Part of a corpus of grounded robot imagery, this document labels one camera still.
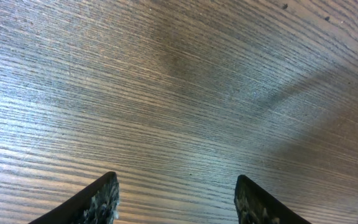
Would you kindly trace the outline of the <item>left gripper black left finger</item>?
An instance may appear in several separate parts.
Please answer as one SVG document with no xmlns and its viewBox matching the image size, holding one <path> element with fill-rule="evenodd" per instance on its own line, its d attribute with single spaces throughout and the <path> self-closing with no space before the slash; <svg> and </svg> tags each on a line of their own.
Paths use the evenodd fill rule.
<svg viewBox="0 0 358 224">
<path fill-rule="evenodd" d="M 30 224 L 113 224 L 118 219 L 119 182 L 107 172 L 89 186 Z"/>
</svg>

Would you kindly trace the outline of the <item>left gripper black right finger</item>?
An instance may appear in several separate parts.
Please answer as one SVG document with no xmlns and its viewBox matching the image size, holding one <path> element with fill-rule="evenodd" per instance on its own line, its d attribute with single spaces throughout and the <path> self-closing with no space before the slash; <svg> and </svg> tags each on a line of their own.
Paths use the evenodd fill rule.
<svg viewBox="0 0 358 224">
<path fill-rule="evenodd" d="M 237 178 L 234 205 L 239 224 L 310 224 L 246 175 Z"/>
</svg>

